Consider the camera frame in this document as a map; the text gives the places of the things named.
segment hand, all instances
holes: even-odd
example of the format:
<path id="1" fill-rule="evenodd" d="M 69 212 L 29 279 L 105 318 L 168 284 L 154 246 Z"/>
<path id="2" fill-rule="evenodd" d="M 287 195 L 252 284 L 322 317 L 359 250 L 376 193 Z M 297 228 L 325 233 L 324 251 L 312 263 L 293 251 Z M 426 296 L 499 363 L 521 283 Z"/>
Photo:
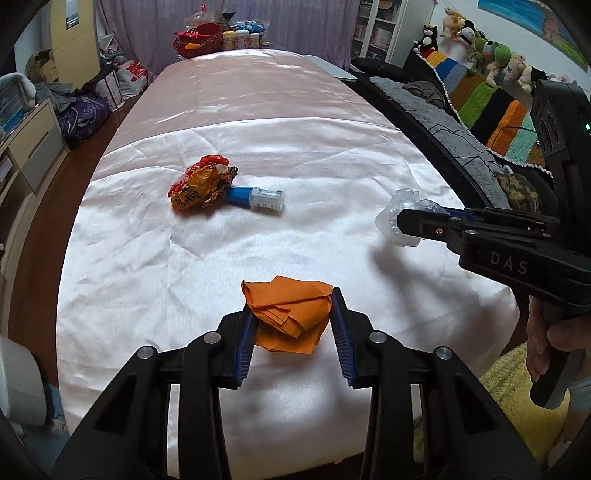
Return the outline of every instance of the hand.
<path id="1" fill-rule="evenodd" d="M 548 371 L 550 366 L 548 345 L 565 352 L 580 348 L 591 349 L 591 314 L 565 320 L 548 328 L 542 318 L 542 302 L 532 297 L 530 318 L 527 322 L 525 364 L 535 382 Z"/>

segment bed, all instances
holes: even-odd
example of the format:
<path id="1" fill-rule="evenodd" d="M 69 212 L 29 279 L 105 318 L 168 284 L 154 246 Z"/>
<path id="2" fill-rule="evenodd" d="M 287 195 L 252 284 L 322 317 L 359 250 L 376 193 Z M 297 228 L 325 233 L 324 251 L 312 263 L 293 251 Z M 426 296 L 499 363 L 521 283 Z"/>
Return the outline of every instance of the bed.
<path id="1" fill-rule="evenodd" d="M 238 167 L 234 185 L 285 191 L 285 211 L 174 213 L 168 189 L 206 154 Z M 170 66 L 98 164 L 67 248 L 57 357 L 70 430 L 136 349 L 186 346 L 243 307 L 242 280 L 275 275 L 339 286 L 376 328 L 412 348 L 449 345 L 484 373 L 517 324 L 513 295 L 461 270 L 445 244 L 389 244 L 374 218 L 403 187 L 462 207 L 397 127 L 304 57 L 234 51 Z M 330 329 L 311 356 L 255 348 L 243 387 L 220 398 L 237 480 L 363 450 L 370 392 L 347 386 Z M 173 390 L 173 475 L 177 404 Z"/>

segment purple curtain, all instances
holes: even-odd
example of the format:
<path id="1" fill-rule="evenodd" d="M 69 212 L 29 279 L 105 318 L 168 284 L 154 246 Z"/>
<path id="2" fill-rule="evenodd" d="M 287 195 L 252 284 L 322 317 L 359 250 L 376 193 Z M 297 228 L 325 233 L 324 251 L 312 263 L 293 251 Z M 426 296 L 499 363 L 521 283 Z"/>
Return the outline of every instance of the purple curtain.
<path id="1" fill-rule="evenodd" d="M 210 11 L 236 11 L 236 20 L 271 22 L 268 39 L 278 48 L 316 55 L 349 67 L 360 0 L 97 0 L 105 27 L 129 59 L 158 75 L 178 61 L 174 32 L 205 3 Z"/>

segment folded clothes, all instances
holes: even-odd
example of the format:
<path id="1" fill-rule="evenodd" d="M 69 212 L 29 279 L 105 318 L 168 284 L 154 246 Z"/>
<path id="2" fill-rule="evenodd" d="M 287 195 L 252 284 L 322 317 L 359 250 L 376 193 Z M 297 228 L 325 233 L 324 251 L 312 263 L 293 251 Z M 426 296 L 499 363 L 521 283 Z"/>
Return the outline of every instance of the folded clothes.
<path id="1" fill-rule="evenodd" d="M 246 302 L 262 320 L 256 344 L 274 352 L 312 353 L 328 325 L 332 288 L 279 276 L 271 282 L 243 281 Z"/>

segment bookshelf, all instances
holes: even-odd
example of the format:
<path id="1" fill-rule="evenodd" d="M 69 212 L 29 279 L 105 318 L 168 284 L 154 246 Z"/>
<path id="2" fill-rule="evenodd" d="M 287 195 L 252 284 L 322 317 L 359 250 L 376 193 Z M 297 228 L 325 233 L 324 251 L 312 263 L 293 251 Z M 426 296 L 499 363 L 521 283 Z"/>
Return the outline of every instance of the bookshelf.
<path id="1" fill-rule="evenodd" d="M 433 0 L 362 0 L 351 58 L 370 57 L 402 67 L 433 8 Z"/>

